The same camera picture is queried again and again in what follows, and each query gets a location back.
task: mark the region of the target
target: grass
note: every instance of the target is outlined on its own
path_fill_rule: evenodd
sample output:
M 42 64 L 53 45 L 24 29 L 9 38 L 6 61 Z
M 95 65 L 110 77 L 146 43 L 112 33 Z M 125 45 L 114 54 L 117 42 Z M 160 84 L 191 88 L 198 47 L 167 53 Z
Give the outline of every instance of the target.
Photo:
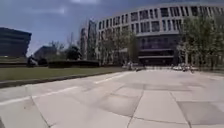
M 0 68 L 0 81 L 43 79 L 71 75 L 90 75 L 122 71 L 121 68 Z

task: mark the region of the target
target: paved plaza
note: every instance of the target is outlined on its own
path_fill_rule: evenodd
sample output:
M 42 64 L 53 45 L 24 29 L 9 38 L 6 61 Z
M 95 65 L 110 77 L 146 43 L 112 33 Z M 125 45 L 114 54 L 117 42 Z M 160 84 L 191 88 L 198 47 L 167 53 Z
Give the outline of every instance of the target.
M 224 128 L 224 77 L 145 70 L 1 89 L 0 128 Z

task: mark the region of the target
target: modern building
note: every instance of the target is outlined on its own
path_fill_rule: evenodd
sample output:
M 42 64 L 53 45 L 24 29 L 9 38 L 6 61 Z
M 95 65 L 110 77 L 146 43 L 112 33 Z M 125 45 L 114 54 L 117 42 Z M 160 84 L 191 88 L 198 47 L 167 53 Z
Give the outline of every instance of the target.
M 0 27 L 0 56 L 25 57 L 31 33 Z
M 83 60 L 96 60 L 96 23 L 89 20 L 80 31 L 79 49 Z
M 55 48 L 50 46 L 42 46 L 34 53 L 34 57 L 36 59 L 40 59 L 40 58 L 46 59 L 50 55 L 56 55 L 56 53 L 57 53 L 57 50 Z
M 210 3 L 167 3 L 140 7 L 97 22 L 97 44 L 106 29 L 128 29 L 137 37 L 139 60 L 148 65 L 179 63 L 176 46 L 187 17 L 224 15 L 224 6 Z

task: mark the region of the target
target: blue sky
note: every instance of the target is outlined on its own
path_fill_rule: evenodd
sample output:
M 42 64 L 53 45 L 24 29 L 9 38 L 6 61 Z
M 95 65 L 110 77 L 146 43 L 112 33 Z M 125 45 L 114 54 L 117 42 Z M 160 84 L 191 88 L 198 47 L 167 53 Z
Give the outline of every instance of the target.
M 189 0 L 0 0 L 0 27 L 32 32 L 30 55 L 52 40 L 65 43 L 71 32 L 77 39 L 80 26 L 88 19 L 98 20 L 138 6 L 177 1 Z

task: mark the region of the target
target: dark building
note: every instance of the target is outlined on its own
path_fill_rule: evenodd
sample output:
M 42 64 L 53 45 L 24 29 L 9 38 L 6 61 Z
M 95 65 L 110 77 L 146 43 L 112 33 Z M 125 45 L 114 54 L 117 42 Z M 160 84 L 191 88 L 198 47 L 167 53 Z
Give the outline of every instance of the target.
M 0 56 L 25 57 L 31 33 L 0 27 Z

